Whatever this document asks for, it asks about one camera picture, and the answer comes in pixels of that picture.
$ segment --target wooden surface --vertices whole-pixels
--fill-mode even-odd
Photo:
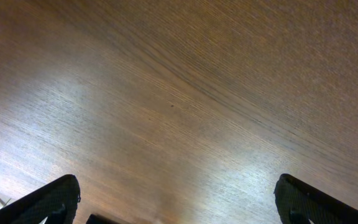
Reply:
[[[282,173],[358,209],[358,1],[0,0],[0,192],[67,173],[77,223],[280,223]]]

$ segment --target wood grain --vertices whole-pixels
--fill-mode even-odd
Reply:
[[[282,173],[358,209],[358,1],[0,1],[0,192],[67,173],[77,223],[280,223]]]

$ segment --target wooden object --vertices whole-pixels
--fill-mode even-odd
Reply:
[[[67,173],[78,223],[279,223],[282,173],[358,209],[358,1],[0,1],[0,192]]]

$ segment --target black object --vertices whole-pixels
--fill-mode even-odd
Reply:
[[[35,224],[47,218],[48,224],[72,224],[80,186],[74,175],[63,177],[0,210],[0,224]]]
[[[289,174],[280,176],[274,194],[283,224],[358,223],[358,210]]]
[[[86,224],[119,224],[117,222],[108,220],[107,218],[101,217],[99,215],[91,215],[89,216],[88,221],[86,221]]]

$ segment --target wooden table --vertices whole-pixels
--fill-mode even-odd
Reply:
[[[77,223],[280,223],[282,173],[358,209],[358,1],[0,0],[0,192],[67,173]]]

